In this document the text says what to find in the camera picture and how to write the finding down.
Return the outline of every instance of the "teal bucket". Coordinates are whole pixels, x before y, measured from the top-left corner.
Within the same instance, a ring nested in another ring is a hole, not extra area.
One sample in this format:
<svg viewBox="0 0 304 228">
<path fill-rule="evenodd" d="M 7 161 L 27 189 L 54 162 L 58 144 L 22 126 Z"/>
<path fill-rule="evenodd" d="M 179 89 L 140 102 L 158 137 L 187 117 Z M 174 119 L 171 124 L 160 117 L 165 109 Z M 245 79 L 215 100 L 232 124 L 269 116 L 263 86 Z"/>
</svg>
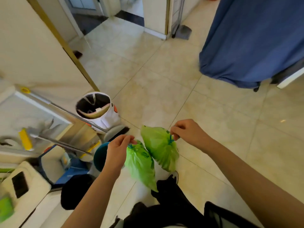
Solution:
<svg viewBox="0 0 304 228">
<path fill-rule="evenodd" d="M 98 149 L 96 150 L 94 157 L 93 157 L 94 166 L 100 172 L 102 171 L 104 164 L 105 164 L 105 159 L 107 157 L 108 144 L 109 144 L 109 142 L 101 144 L 101 146 L 98 147 Z"/>
</svg>

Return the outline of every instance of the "green plastic bag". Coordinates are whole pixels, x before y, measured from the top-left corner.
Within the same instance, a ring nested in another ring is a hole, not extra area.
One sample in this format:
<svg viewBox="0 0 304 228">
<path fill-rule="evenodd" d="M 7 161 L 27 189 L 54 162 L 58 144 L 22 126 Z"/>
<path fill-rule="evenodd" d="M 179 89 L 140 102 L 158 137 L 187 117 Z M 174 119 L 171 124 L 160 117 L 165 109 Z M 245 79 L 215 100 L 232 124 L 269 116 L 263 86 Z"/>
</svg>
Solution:
<svg viewBox="0 0 304 228">
<path fill-rule="evenodd" d="M 152 158 L 164 170 L 168 172 L 175 171 L 175 164 L 179 158 L 179 153 L 170 132 L 162 127 L 142 126 L 140 134 Z"/>
<path fill-rule="evenodd" d="M 133 178 L 139 179 L 146 187 L 158 192 L 154 160 L 141 141 L 137 140 L 136 145 L 128 145 L 125 166 L 129 169 Z"/>
</svg>

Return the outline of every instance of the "mop handle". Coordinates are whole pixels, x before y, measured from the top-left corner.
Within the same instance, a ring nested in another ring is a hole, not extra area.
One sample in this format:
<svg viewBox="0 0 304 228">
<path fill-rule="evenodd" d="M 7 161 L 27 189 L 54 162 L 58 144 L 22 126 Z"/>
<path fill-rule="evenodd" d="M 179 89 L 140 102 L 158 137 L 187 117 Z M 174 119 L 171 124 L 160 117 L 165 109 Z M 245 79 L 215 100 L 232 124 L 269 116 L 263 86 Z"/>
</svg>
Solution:
<svg viewBox="0 0 304 228">
<path fill-rule="evenodd" d="M 85 152 L 85 151 L 83 151 L 83 150 L 81 150 L 81 149 L 77 149 L 77 148 L 75 148 L 75 147 L 73 147 L 73 146 L 70 146 L 69 144 L 67 144 L 67 143 L 65 143 L 65 142 L 60 142 L 60 141 L 58 141 L 58 140 L 56 140 L 56 139 L 53 139 L 53 138 L 47 138 L 47 137 L 44 137 L 44 136 L 42 136 L 42 135 L 36 135 L 36 134 L 30 134 L 30 136 L 31 136 L 31 137 L 34 137 L 34 138 L 39 138 L 39 139 L 44 140 L 44 141 L 47 141 L 47 142 L 52 142 L 52 143 L 54 143 L 54 144 L 56 144 L 56 145 L 59 145 L 59 146 L 62 146 L 62 147 L 71 149 L 71 150 L 73 150 L 73 151 L 79 151 L 79 152 L 85 153 L 85 154 L 87 154 L 87 155 L 93 156 L 92 153 Z"/>
<path fill-rule="evenodd" d="M 89 121 L 87 121 L 86 119 L 84 119 L 84 118 L 82 118 L 82 117 L 80 117 L 80 116 L 78 116 L 78 115 L 76 115 L 76 114 L 73 114 L 72 112 L 67 111 L 66 109 L 63 109 L 61 106 L 59 106 L 59 105 L 57 105 L 57 104 L 51 102 L 50 100 L 48 100 L 48 99 L 46 99 L 46 98 L 40 96 L 39 94 L 36 94 L 36 93 L 30 91 L 29 88 L 22 87 L 22 88 L 21 88 L 21 92 L 22 92 L 22 93 L 25 93 L 25 94 L 29 94 L 29 95 L 31 95 L 32 97 L 34 97 L 34 98 L 36 98 L 36 99 L 39 99 L 40 101 L 42 101 L 42 102 L 44 102 L 44 103 L 46 103 L 46 104 L 48 104 L 48 105 L 52 105 L 52 106 L 54 106 L 54 107 L 60 109 L 61 111 L 66 112 L 67 114 L 69 114 L 69 115 L 71 115 L 71 116 L 73 116 L 73 117 L 75 117 L 75 118 L 77 118 L 77 119 L 83 121 L 84 123 L 87 123 L 87 124 L 89 124 L 89 125 L 91 125 L 91 126 L 93 126 L 93 127 L 96 127 L 98 130 L 101 130 L 101 131 L 104 132 L 104 133 L 107 133 L 107 131 L 106 131 L 105 129 L 101 128 L 100 126 L 97 126 L 95 123 L 89 122 Z"/>
</svg>

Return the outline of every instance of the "black phone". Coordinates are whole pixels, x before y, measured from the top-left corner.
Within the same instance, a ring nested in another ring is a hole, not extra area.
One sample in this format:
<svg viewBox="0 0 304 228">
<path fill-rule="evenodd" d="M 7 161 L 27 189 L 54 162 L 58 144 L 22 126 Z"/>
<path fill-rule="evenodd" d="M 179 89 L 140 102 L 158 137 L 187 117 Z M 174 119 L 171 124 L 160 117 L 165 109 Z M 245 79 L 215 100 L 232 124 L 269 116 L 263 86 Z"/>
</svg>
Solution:
<svg viewBox="0 0 304 228">
<path fill-rule="evenodd" d="M 28 192 L 28 186 L 25 180 L 25 176 L 23 172 L 18 173 L 16 176 L 12 177 L 12 182 L 15 190 L 15 194 L 17 198 L 23 196 L 26 192 Z"/>
</svg>

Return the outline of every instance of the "beige tiled floor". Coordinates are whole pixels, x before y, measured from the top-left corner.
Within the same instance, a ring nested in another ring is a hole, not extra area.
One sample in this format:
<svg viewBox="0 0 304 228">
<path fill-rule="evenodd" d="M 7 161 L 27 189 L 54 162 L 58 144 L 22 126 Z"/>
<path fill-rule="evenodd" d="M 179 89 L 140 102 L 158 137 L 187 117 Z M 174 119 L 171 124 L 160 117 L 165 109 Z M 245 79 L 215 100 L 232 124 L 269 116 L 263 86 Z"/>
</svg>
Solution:
<svg viewBox="0 0 304 228">
<path fill-rule="evenodd" d="M 169 128 L 192 118 L 213 138 L 275 184 L 304 202 L 304 76 L 284 89 L 262 83 L 255 93 L 203 76 L 198 56 L 218 2 L 203 0 L 185 20 L 189 41 L 162 41 L 121 19 L 106 20 L 73 49 L 100 88 L 111 96 L 130 134 L 141 125 Z M 179 186 L 203 212 L 206 200 L 260 225 L 212 160 L 179 140 Z M 168 174 L 156 165 L 157 179 Z M 138 201 L 155 203 L 126 169 L 116 182 L 102 227 L 127 216 Z"/>
</svg>

